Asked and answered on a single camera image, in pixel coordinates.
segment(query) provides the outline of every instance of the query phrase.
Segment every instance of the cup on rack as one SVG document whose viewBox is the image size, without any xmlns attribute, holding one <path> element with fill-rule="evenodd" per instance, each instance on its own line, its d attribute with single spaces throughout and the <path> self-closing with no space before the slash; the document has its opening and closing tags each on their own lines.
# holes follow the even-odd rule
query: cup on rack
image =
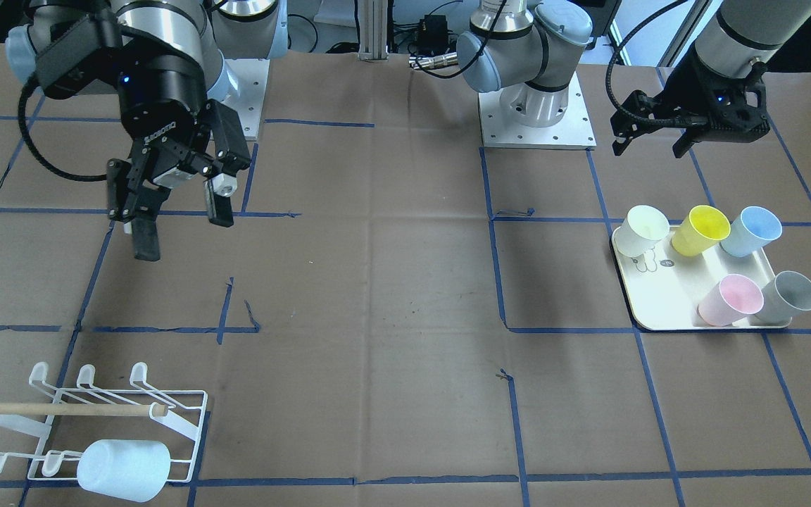
<svg viewBox="0 0 811 507">
<path fill-rule="evenodd" d="M 725 275 L 696 307 L 708 325 L 730 325 L 747 315 L 752 315 L 763 305 L 759 285 L 743 274 Z"/>
<path fill-rule="evenodd" d="M 638 257 L 669 235 L 669 219 L 653 206 L 634 206 L 624 224 L 615 229 L 615 250 L 622 256 Z"/>
<path fill-rule="evenodd" d="M 765 305 L 756 318 L 770 324 L 783 324 L 789 318 L 811 311 L 811 280 L 797 272 L 781 272 L 762 288 Z"/>
<path fill-rule="evenodd" d="M 731 234 L 731 224 L 724 213 L 712 206 L 694 206 L 675 231 L 672 247 L 682 256 L 699 256 L 728 234 Z"/>
<path fill-rule="evenodd" d="M 96 440 L 77 464 L 84 490 L 130 501 L 149 501 L 171 469 L 168 447 L 155 440 Z"/>
<path fill-rule="evenodd" d="M 730 256 L 746 257 L 781 237 L 781 221 L 760 206 L 747 206 L 731 223 L 731 234 L 721 241 Z"/>
</svg>

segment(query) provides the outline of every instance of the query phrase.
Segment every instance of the pink cup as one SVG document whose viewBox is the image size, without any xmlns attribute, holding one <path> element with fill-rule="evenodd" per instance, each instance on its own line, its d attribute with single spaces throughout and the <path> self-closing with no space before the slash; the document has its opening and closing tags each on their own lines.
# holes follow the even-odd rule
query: pink cup
<svg viewBox="0 0 811 507">
<path fill-rule="evenodd" d="M 730 325 L 762 309 L 762 290 L 743 274 L 729 274 L 696 307 L 709 325 Z"/>
</svg>

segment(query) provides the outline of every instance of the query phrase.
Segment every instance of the wooden dowel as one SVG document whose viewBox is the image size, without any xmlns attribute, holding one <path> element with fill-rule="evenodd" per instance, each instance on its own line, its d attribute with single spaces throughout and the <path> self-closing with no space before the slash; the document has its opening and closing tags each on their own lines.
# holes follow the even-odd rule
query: wooden dowel
<svg viewBox="0 0 811 507">
<path fill-rule="evenodd" d="M 153 403 L 152 414 L 168 414 L 167 405 Z M 0 414 L 22 416 L 111 416 L 148 417 L 151 405 L 112 405 L 86 403 L 0 403 Z"/>
</svg>

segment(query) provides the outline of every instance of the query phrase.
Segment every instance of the light blue cup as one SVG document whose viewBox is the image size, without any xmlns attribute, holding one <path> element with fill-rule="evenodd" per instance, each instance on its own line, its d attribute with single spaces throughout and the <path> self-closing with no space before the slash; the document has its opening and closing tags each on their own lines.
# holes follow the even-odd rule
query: light blue cup
<svg viewBox="0 0 811 507">
<path fill-rule="evenodd" d="M 780 237 L 781 222 L 778 216 L 766 208 L 747 206 L 731 223 L 731 234 L 721 245 L 731 256 L 744 257 Z"/>
</svg>

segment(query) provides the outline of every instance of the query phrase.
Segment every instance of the tray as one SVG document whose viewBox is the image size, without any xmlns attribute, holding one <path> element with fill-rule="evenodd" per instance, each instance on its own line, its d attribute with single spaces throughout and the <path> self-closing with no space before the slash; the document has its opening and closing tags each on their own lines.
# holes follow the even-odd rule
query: tray
<svg viewBox="0 0 811 507">
<path fill-rule="evenodd" d="M 696 305 L 725 275 L 743 274 L 762 287 L 775 277 L 775 271 L 762 248 L 746 257 L 733 257 L 715 245 L 700 256 L 682 256 L 672 248 L 677 229 L 673 225 L 664 240 L 634 259 L 618 253 L 612 232 L 612 255 L 631 314 L 641 327 L 650 331 L 779 330 L 791 324 L 790 320 L 766 324 L 752 315 L 724 327 L 705 323 Z"/>
</svg>

